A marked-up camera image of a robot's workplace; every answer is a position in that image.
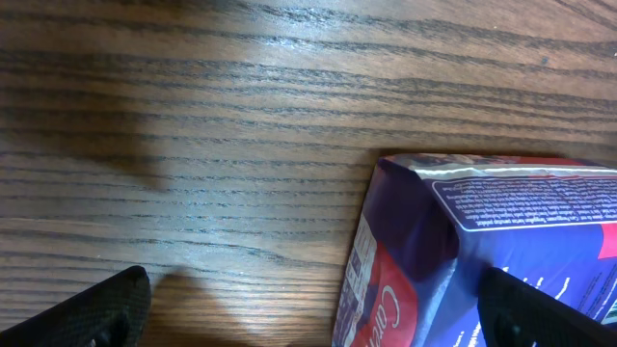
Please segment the wood grain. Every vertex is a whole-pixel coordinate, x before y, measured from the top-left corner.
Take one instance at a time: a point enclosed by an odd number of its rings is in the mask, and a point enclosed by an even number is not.
[[[3,0],[0,330],[132,265],[144,346],[329,345],[376,158],[616,160],[614,0]]]

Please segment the wooden table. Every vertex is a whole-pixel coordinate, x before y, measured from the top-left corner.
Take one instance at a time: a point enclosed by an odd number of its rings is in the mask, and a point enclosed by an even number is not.
[[[615,159],[616,31],[615,0],[2,0],[0,330],[142,264],[144,346],[328,345],[376,158]]]

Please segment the product package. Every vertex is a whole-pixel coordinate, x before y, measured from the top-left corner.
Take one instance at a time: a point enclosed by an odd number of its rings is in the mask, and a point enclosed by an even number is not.
[[[487,266],[617,324],[617,170],[568,159],[381,158],[333,346],[485,346],[474,293]]]

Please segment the box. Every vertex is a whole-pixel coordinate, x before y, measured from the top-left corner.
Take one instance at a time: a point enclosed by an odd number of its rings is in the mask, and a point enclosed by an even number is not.
[[[474,293],[488,265],[617,323],[617,170],[567,159],[381,158],[333,346],[485,346]]]

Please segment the black object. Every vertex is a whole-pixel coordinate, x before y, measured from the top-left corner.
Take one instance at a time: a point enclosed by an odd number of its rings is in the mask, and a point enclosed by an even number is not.
[[[617,346],[617,334],[497,269],[483,275],[478,312],[488,347]]]
[[[130,267],[0,333],[2,347],[133,347],[150,307],[150,283]]]

